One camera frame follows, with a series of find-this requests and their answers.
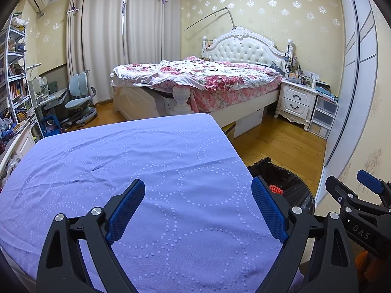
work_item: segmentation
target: beige curtain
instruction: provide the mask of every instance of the beige curtain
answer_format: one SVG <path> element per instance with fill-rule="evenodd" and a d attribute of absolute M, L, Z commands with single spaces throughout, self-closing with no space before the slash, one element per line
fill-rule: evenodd
<path fill-rule="evenodd" d="M 109 75 L 124 63 L 122 3 L 123 0 L 84 0 L 83 58 L 85 69 L 90 70 L 88 84 L 97 90 L 94 104 L 111 98 Z"/>
<path fill-rule="evenodd" d="M 126 63 L 160 63 L 162 60 L 162 2 L 160 0 L 125 0 L 125 3 Z"/>
<path fill-rule="evenodd" d="M 168 0 L 163 7 L 162 59 L 181 59 L 181 0 Z"/>
<path fill-rule="evenodd" d="M 79 12 L 72 12 L 66 18 L 66 61 L 68 80 L 75 74 L 83 72 L 84 60 L 81 48 L 81 21 L 84 0 L 69 0 L 68 10 L 73 6 L 80 8 Z"/>

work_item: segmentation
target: metal screw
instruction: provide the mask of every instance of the metal screw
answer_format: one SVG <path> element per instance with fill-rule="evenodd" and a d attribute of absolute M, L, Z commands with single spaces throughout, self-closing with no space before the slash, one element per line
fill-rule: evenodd
<path fill-rule="evenodd" d="M 330 213 L 330 217 L 333 218 L 333 219 L 335 219 L 335 220 L 337 220 L 337 219 L 339 218 L 339 215 L 338 215 L 336 212 L 332 211 L 332 212 Z"/>
<path fill-rule="evenodd" d="M 293 211 L 295 214 L 297 214 L 297 215 L 299 215 L 299 214 L 301 214 L 301 213 L 303 212 L 303 210 L 302 210 L 300 207 L 297 207 L 297 206 L 293 207 L 293 208 L 292 208 L 292 211 Z"/>
<path fill-rule="evenodd" d="M 93 214 L 94 216 L 100 215 L 101 212 L 102 212 L 102 209 L 99 207 L 95 207 L 91 210 L 91 214 Z"/>
<path fill-rule="evenodd" d="M 64 219 L 64 215 L 63 214 L 58 214 L 55 218 L 55 221 L 61 221 Z"/>

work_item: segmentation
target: tufted headboard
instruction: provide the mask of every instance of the tufted headboard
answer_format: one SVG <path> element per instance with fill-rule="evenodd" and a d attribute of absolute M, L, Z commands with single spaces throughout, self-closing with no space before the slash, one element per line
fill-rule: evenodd
<path fill-rule="evenodd" d="M 225 60 L 228 62 L 247 62 L 271 65 L 273 62 L 284 72 L 285 53 L 275 48 L 273 41 L 266 37 L 238 26 L 234 30 L 213 40 L 210 47 L 205 48 L 207 37 L 204 36 L 203 56 L 213 61 Z M 292 40 L 288 40 L 288 45 L 293 45 Z"/>

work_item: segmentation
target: nightstand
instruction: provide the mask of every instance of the nightstand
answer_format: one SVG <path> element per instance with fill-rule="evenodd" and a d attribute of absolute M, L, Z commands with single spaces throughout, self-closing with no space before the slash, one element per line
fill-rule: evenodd
<path fill-rule="evenodd" d="M 287 80 L 281 82 L 280 98 L 275 118 L 281 114 L 290 122 L 301 123 L 308 131 L 318 91 Z"/>

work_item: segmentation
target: black trash bag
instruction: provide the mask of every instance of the black trash bag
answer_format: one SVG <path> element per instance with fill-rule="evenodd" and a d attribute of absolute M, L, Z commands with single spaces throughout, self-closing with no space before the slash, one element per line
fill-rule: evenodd
<path fill-rule="evenodd" d="M 247 167 L 252 177 L 262 176 L 267 185 L 276 185 L 284 191 L 284 198 L 294 207 L 300 207 L 308 214 L 314 214 L 315 200 L 306 183 L 285 168 L 274 165 L 270 157 Z"/>

